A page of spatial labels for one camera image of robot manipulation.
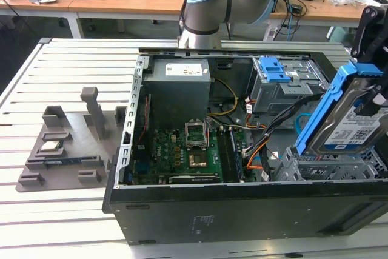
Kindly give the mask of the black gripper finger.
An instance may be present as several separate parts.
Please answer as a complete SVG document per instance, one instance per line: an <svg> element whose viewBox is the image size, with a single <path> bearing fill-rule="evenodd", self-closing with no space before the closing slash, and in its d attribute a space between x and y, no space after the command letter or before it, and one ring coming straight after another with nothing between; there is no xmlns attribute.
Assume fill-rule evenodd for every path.
<svg viewBox="0 0 388 259"><path fill-rule="evenodd" d="M357 59L372 59L376 50L376 28L381 21L381 7L367 6L362 14L351 48L351 56Z"/></svg>
<svg viewBox="0 0 388 259"><path fill-rule="evenodd" d="M387 106L387 83L376 83L364 98L365 116L373 116L378 113L380 108Z"/></svg>

